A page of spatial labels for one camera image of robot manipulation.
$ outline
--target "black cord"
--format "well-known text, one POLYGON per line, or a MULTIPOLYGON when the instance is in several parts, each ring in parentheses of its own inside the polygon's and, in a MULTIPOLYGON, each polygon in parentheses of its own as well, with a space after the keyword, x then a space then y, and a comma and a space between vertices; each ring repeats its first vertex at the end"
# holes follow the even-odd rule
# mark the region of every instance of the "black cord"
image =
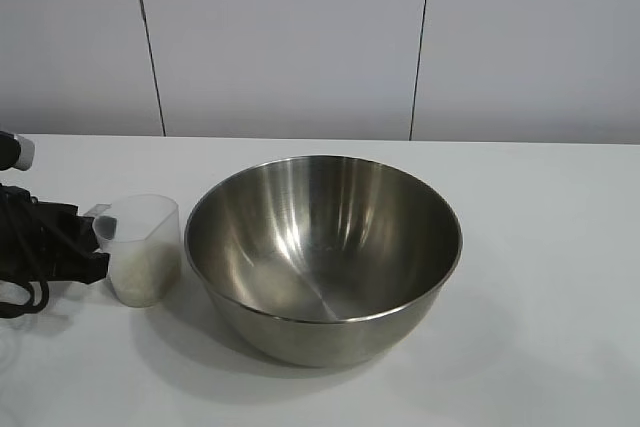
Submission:
POLYGON ((26 261, 27 266, 35 276, 38 285, 40 286, 40 301, 35 302, 36 293, 33 286, 27 281, 21 281, 20 279, 8 279, 8 278, 0 278, 0 280, 4 280, 6 282, 11 282, 15 285, 18 285, 29 294, 29 300, 27 300, 24 304, 12 304, 10 302, 0 302, 0 317, 3 318, 15 318, 19 317, 22 314, 35 314, 40 312, 42 309, 46 307, 49 303, 49 284, 47 283, 47 279, 42 273, 42 269, 40 264, 38 263, 31 247, 22 236, 20 229, 16 226, 16 221, 11 213, 11 206, 9 205, 8 195, 4 189, 4 186, 0 183, 0 208, 7 218, 9 226, 13 231, 13 234, 20 245, 20 249, 22 255, 26 261))

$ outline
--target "mixing bowl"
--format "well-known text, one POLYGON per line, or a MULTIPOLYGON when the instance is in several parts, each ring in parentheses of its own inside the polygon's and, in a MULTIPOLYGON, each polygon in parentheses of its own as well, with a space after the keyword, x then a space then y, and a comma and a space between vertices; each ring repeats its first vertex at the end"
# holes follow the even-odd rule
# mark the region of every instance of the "mixing bowl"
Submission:
POLYGON ((240 172, 196 205, 187 256, 251 344, 307 366, 364 361, 424 317, 462 236, 428 185, 368 160, 309 156, 240 172))

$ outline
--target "white wall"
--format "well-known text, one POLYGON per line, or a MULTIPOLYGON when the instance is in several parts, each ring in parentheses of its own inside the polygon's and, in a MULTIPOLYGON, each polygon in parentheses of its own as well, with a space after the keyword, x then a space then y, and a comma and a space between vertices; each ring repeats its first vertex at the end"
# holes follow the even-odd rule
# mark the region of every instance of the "white wall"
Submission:
MULTIPOLYGON (((424 0, 145 0, 170 135, 404 139, 424 0)), ((640 143, 640 1, 428 0, 414 139, 640 143)), ((0 0, 0 124, 160 134, 138 0, 0 0)))
POLYGON ((406 139, 424 0, 145 0, 170 135, 406 139))
POLYGON ((414 139, 640 143, 640 0, 428 0, 414 139))
POLYGON ((0 124, 161 133, 138 0, 0 0, 0 124))

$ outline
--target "tabletop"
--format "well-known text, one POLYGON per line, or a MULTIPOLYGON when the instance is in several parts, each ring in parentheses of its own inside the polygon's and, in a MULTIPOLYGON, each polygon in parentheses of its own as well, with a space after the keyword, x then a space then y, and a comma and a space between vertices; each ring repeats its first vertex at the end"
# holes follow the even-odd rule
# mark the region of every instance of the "tabletop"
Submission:
POLYGON ((160 304, 59 283, 0 320, 0 426, 640 425, 640 146, 28 136, 0 181, 81 211, 175 199, 282 157, 368 158, 426 181, 464 247, 432 310, 347 369, 272 362, 217 315, 187 266, 160 304))

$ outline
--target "plastic measuring cup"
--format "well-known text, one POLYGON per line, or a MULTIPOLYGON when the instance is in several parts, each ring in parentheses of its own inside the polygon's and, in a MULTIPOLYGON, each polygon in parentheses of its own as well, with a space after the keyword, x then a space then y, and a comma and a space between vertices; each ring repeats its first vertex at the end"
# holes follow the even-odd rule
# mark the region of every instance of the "plastic measuring cup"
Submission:
POLYGON ((94 210, 93 230, 111 255, 107 277, 118 299, 130 307, 158 302, 180 275, 178 205, 143 194, 94 210))

